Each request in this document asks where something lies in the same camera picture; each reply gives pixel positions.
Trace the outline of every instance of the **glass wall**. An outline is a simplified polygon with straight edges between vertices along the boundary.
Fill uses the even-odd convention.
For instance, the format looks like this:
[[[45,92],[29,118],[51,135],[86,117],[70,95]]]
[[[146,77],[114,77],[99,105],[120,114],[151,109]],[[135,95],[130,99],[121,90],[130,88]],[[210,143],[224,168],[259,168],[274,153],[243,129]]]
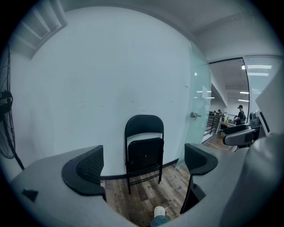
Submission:
[[[189,101],[192,106],[188,110],[188,125],[185,141],[181,147],[181,155],[176,167],[184,164],[184,144],[201,144],[207,125],[211,100],[211,74],[209,64],[199,49],[192,44],[192,70],[190,73]]]
[[[249,112],[256,112],[259,108],[256,98],[269,84],[283,63],[283,58],[270,55],[245,56],[245,67],[249,82]]]

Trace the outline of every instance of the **glass door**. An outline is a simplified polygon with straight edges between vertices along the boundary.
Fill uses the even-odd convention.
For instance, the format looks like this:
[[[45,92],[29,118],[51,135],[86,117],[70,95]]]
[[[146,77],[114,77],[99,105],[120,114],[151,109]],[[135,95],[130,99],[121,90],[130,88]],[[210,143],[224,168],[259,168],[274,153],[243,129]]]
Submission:
[[[176,167],[184,164],[184,144],[201,144],[207,125],[211,100],[211,74],[209,64],[199,49],[192,43],[191,73],[189,83],[189,110],[182,138],[181,154]]]

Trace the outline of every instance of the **white sneaker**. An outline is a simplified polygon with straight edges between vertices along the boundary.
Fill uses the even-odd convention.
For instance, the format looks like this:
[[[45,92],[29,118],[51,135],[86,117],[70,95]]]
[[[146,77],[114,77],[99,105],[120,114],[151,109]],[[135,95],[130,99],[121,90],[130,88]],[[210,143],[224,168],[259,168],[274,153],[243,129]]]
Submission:
[[[157,216],[165,216],[166,215],[166,211],[164,209],[164,207],[161,207],[161,206],[157,206],[155,207],[155,210],[154,210],[154,218],[157,217]]]

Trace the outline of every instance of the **fan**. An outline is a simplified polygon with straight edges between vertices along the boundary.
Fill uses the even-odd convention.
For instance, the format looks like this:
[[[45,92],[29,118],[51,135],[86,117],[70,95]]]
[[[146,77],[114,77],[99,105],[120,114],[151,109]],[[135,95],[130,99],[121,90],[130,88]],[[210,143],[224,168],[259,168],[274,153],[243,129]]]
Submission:
[[[0,61],[0,154],[8,159],[15,158],[20,167],[24,169],[15,148],[12,118],[13,97],[10,92],[10,64],[10,49],[7,46]]]

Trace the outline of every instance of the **wooden floor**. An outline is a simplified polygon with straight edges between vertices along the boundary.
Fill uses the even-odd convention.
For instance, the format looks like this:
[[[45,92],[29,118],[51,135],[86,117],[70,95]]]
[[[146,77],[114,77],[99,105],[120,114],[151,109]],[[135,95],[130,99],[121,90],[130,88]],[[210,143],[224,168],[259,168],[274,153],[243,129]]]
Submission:
[[[235,147],[226,146],[222,138],[213,136],[204,145],[224,151],[233,152]],[[131,181],[152,176],[158,172],[131,178]],[[163,168],[162,181],[158,184],[158,177],[131,186],[128,194],[126,179],[102,180],[101,185],[106,189],[108,205],[120,215],[140,226],[147,227],[154,217],[154,208],[163,206],[166,217],[170,220],[180,214],[189,183],[189,171],[184,164],[175,168],[175,164]]]
[[[220,134],[212,136],[209,140],[205,141],[203,145],[230,152],[234,152],[237,149],[237,146],[227,146],[223,144],[223,138]]]

